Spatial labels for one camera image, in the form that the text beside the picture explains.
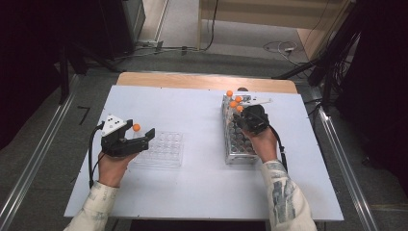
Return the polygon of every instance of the person's hand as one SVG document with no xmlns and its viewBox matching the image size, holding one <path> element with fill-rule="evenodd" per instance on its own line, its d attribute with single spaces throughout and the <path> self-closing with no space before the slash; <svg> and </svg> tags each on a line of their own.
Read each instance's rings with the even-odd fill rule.
<svg viewBox="0 0 408 231">
<path fill-rule="evenodd" d="M 120 181 L 125 174 L 127 166 L 139 153 L 132 154 L 123 158 L 113 158 L 109 155 L 105 155 L 102 159 L 103 152 L 99 153 L 99 183 L 119 188 Z"/>
<path fill-rule="evenodd" d="M 256 154 L 261 158 L 262 163 L 277 159 L 277 140 L 269 128 L 258 135 L 243 129 L 242 132 L 251 140 L 252 146 Z"/>
</svg>

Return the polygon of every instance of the black cabinet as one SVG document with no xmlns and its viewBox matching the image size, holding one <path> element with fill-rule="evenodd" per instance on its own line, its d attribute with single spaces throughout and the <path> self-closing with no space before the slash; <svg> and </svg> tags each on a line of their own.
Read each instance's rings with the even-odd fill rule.
<svg viewBox="0 0 408 231">
<path fill-rule="evenodd" d="M 141 0 L 66 1 L 68 37 L 104 59 L 134 51 L 145 20 Z"/>
<path fill-rule="evenodd" d="M 31 1 L 0 3 L 0 149 L 60 83 L 59 25 Z"/>
<path fill-rule="evenodd" d="M 408 194 L 408 14 L 399 1 L 372 1 L 336 106 L 364 137 L 367 155 Z"/>
</svg>

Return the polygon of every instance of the person's arm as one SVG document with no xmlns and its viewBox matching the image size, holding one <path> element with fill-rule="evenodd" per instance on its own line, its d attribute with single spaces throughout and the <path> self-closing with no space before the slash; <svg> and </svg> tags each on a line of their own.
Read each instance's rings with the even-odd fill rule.
<svg viewBox="0 0 408 231">
<path fill-rule="evenodd" d="M 276 138 L 270 129 L 258 135 L 243 132 L 263 162 L 261 172 L 268 190 L 271 229 L 317 230 L 305 196 L 277 160 Z"/>
<path fill-rule="evenodd" d="M 129 162 L 137 154 L 126 158 L 112 158 L 104 155 L 100 159 L 99 181 L 93 184 L 83 208 L 72 219 L 64 231 L 73 230 L 104 230 L 108 216 L 115 204 L 115 197 L 120 181 L 125 174 Z"/>
</svg>

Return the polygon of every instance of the white table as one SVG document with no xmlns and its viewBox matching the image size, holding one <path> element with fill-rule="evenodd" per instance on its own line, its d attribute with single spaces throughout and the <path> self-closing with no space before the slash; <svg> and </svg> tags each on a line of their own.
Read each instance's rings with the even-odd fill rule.
<svg viewBox="0 0 408 231">
<path fill-rule="evenodd" d="M 268 219 L 266 188 L 259 167 L 224 162 L 221 98 L 224 90 L 188 90 L 113 86 L 104 111 L 133 119 L 145 129 L 183 133 L 180 167 L 130 165 L 112 212 L 119 218 Z M 271 125 L 287 151 L 289 174 L 303 190 L 314 220 L 343 220 L 302 99 L 292 93 L 253 93 L 270 97 Z M 129 130 L 127 138 L 132 138 Z M 93 160 L 100 151 L 100 133 Z M 65 216 L 73 217 L 89 193 L 85 158 Z"/>
</svg>

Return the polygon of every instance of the gray carpet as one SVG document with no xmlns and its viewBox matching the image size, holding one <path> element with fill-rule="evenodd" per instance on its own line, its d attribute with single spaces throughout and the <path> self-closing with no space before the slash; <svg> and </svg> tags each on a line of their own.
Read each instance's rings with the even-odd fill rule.
<svg viewBox="0 0 408 231">
<path fill-rule="evenodd" d="M 212 18 L 213 11 L 203 12 L 203 17 Z M 198 1 L 171 0 L 168 5 L 160 40 L 164 46 L 192 46 L 197 44 Z M 201 48 L 207 47 L 212 36 L 212 20 L 203 19 L 201 27 Z M 300 38 L 295 28 L 276 27 L 216 21 L 214 41 L 208 49 L 210 54 L 232 55 L 285 61 L 278 53 L 278 42 L 289 41 L 281 44 L 284 48 L 294 47 L 290 55 L 294 62 L 307 62 Z"/>
<path fill-rule="evenodd" d="M 164 53 L 143 58 L 127 59 L 117 64 L 128 71 L 174 71 L 187 73 L 214 73 L 256 76 L 267 78 L 276 76 L 290 69 L 288 62 L 190 53 Z M 24 198 L 13 220 L 10 230 L 63 230 L 69 223 L 64 218 L 64 208 L 70 197 L 73 183 L 88 148 L 90 132 L 96 125 L 111 85 L 115 84 L 118 74 L 103 67 L 92 68 L 87 76 L 82 77 L 77 95 L 56 135 L 36 178 Z M 310 100 L 309 88 L 297 85 L 305 101 Z M 27 121 L 13 142 L 0 151 L 0 198 L 2 201 L 12 188 L 30 155 L 33 153 L 47 123 L 56 111 L 59 90 L 56 90 L 41 105 L 38 111 Z M 77 106 L 91 107 L 87 118 L 79 125 L 84 111 Z M 311 111 L 313 105 L 307 105 Z M 345 151 L 362 185 L 370 204 L 407 203 L 407 197 L 398 187 L 395 178 L 386 170 L 364 167 L 360 164 L 364 157 L 359 148 L 359 140 L 346 121 L 334 114 L 339 135 Z M 321 149 L 326 159 L 333 186 L 338 192 L 345 221 L 328 222 L 326 230 L 363 230 L 351 201 L 348 189 L 334 158 L 331 146 L 324 130 L 317 122 L 317 134 Z M 375 211 L 375 218 L 381 230 L 403 230 L 407 227 L 408 212 Z M 110 220 L 107 230 L 113 225 Z M 129 220 L 122 220 L 116 230 L 128 230 Z"/>
</svg>

